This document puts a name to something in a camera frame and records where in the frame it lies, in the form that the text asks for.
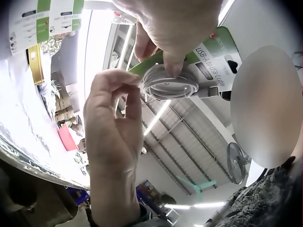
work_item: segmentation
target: metal beam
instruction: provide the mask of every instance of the metal beam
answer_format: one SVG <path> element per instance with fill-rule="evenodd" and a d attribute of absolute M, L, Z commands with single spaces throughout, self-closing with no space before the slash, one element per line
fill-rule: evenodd
<path fill-rule="evenodd" d="M 177 127 L 177 126 L 183 121 L 183 119 L 184 119 L 189 113 L 191 113 L 196 107 L 197 107 L 196 105 L 193 105 L 193 107 L 191 107 L 190 109 L 188 109 L 188 110 L 184 113 L 184 116 L 183 116 L 181 119 L 179 119 L 177 122 L 175 122 L 175 123 L 172 125 L 172 127 L 170 128 L 170 130 L 167 131 L 163 136 L 161 136 L 161 137 L 159 138 L 159 141 L 162 141 L 167 135 L 169 135 L 169 133 L 170 133 L 175 127 Z"/>
<path fill-rule="evenodd" d="M 144 146 L 147 152 L 150 152 L 157 159 L 160 165 L 171 175 L 177 185 L 187 194 L 191 195 L 191 192 L 184 186 L 184 184 L 179 180 L 179 178 L 177 178 L 176 175 L 167 167 L 167 165 L 162 161 L 162 159 L 156 154 L 156 152 L 150 147 L 150 145 L 146 141 L 144 141 Z"/>
<path fill-rule="evenodd" d="M 147 125 L 145 124 L 145 122 L 142 120 L 142 124 L 144 125 L 145 128 L 147 128 Z M 160 145 L 160 147 L 164 150 L 164 152 L 168 155 L 168 157 L 174 162 L 174 164 L 180 169 L 180 171 L 186 176 L 186 178 L 192 183 L 192 184 L 196 184 L 191 178 L 190 176 L 187 175 L 187 173 L 185 172 L 185 170 L 179 165 L 179 163 L 175 160 L 175 158 L 168 152 L 168 150 L 163 146 L 163 144 L 158 141 L 158 138 L 152 133 L 152 131 L 149 132 L 149 134 L 154 138 L 154 140 L 156 140 L 158 142 L 158 144 Z"/>
<path fill-rule="evenodd" d="M 146 103 L 146 106 L 151 110 L 151 112 L 156 115 L 155 111 L 150 107 L 149 104 Z M 205 171 L 201 168 L 201 166 L 196 162 L 196 160 L 192 157 L 192 155 L 186 150 L 186 148 L 181 144 L 181 142 L 178 140 L 178 138 L 172 133 L 172 131 L 169 129 L 168 125 L 159 118 L 159 121 L 161 124 L 166 128 L 166 130 L 169 132 L 169 134 L 174 138 L 174 140 L 177 142 L 177 144 L 181 147 L 181 149 L 184 151 L 184 153 L 189 157 L 189 159 L 194 163 L 194 165 L 198 168 L 198 170 L 204 175 L 204 177 L 208 181 L 212 181 L 209 176 L 205 173 Z"/>
<path fill-rule="evenodd" d="M 203 102 L 202 99 L 200 99 L 198 96 L 192 96 L 190 97 L 190 100 L 194 104 L 196 104 L 196 106 L 202 111 L 202 113 L 209 119 L 209 121 L 214 125 L 214 127 L 223 136 L 227 143 L 235 143 L 234 138 L 231 136 L 232 134 L 222 124 L 222 122 L 218 119 L 215 113 Z"/>
<path fill-rule="evenodd" d="M 169 106 L 169 107 L 178 116 L 179 119 L 182 119 L 182 117 L 176 112 L 176 110 L 173 107 L 171 107 L 171 106 Z M 220 167 L 220 169 L 224 172 L 224 174 L 227 176 L 227 178 L 231 181 L 229 174 L 224 169 L 222 164 L 217 160 L 217 157 L 210 151 L 210 149 L 205 145 L 205 143 L 200 139 L 200 137 L 195 133 L 195 131 L 186 123 L 186 121 L 183 120 L 182 122 L 190 130 L 190 132 L 196 137 L 196 139 L 199 141 L 199 143 L 204 147 L 204 149 L 207 151 L 207 153 L 214 159 L 216 164 Z"/>

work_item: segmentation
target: hanging product package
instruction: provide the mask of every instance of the hanging product package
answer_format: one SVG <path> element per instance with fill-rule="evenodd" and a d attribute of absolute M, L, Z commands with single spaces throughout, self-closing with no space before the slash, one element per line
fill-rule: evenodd
<path fill-rule="evenodd" d="M 207 98 L 230 92 L 242 61 L 235 42 L 225 27 L 218 27 L 205 42 L 186 55 L 177 78 L 164 69 L 162 51 L 129 72 L 142 77 L 141 90 L 157 100 Z"/>

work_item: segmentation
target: white wall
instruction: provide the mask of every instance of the white wall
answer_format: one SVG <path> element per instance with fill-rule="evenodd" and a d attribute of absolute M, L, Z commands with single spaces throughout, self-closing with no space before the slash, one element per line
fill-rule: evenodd
<path fill-rule="evenodd" d="M 242 184 L 236 185 L 233 183 L 227 183 L 217 187 L 216 189 L 209 189 L 201 193 L 202 202 L 224 202 L 226 201 L 234 192 L 238 191 L 241 187 L 246 184 L 247 175 Z M 182 204 L 197 204 L 197 196 L 195 194 L 188 196 L 182 201 Z M 213 214 L 218 210 L 218 208 L 191 208 L 189 210 L 177 210 L 181 215 L 179 221 L 177 222 L 178 227 L 193 227 L 194 224 L 203 225 L 205 222 L 213 216 Z"/>
<path fill-rule="evenodd" d="M 186 197 L 182 189 L 173 181 L 150 153 L 140 155 L 139 157 L 136 171 L 136 186 L 145 179 L 149 180 L 160 193 L 166 192 L 172 196 L 177 203 Z"/>
<path fill-rule="evenodd" d="M 253 52 L 267 45 L 284 50 L 289 57 L 302 51 L 302 33 L 288 20 L 284 11 L 272 1 L 235 0 L 223 23 L 238 48 L 242 62 Z M 302 83 L 302 70 L 298 71 Z M 204 99 L 218 119 L 228 126 L 231 123 L 230 103 L 220 97 Z"/>

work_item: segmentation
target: finger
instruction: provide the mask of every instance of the finger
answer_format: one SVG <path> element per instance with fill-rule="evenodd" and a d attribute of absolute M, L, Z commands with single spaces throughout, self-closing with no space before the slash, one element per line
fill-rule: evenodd
<path fill-rule="evenodd" d="M 135 41 L 135 56 L 138 59 L 144 58 L 144 53 L 146 50 L 147 45 L 150 42 L 150 38 L 142 24 L 137 21 L 137 33 L 136 33 L 136 41 Z"/>
<path fill-rule="evenodd" d="M 134 88 L 136 88 L 134 85 L 123 84 L 121 87 L 112 92 L 112 108 L 114 109 L 114 111 L 117 99 L 120 98 L 122 95 L 128 94 Z"/>
<path fill-rule="evenodd" d="M 184 59 L 185 55 L 174 55 L 168 52 L 163 52 L 164 67 L 170 77 L 176 78 L 180 75 Z"/>
<path fill-rule="evenodd" d="M 137 85 L 141 78 L 138 75 L 126 72 L 121 69 L 107 69 L 98 73 L 91 87 L 91 94 L 100 91 L 112 92 L 117 89 L 119 84 Z"/>
<path fill-rule="evenodd" d="M 140 88 L 134 87 L 128 92 L 125 104 L 125 117 L 142 123 L 142 107 L 140 99 Z"/>
<path fill-rule="evenodd" d="M 139 59 L 139 61 L 142 62 L 145 59 L 152 56 L 154 54 L 154 52 L 156 51 L 156 48 L 157 48 L 156 45 L 151 40 L 149 40 L 149 42 L 147 43 L 145 52 L 144 52 L 142 58 Z"/>

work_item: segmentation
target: wrist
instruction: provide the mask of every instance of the wrist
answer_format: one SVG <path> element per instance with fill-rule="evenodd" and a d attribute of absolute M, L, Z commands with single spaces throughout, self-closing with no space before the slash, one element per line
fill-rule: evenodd
<path fill-rule="evenodd" d="M 91 202 L 94 221 L 99 226 L 124 226 L 140 216 L 135 192 L 135 174 L 103 177 L 91 171 Z"/>

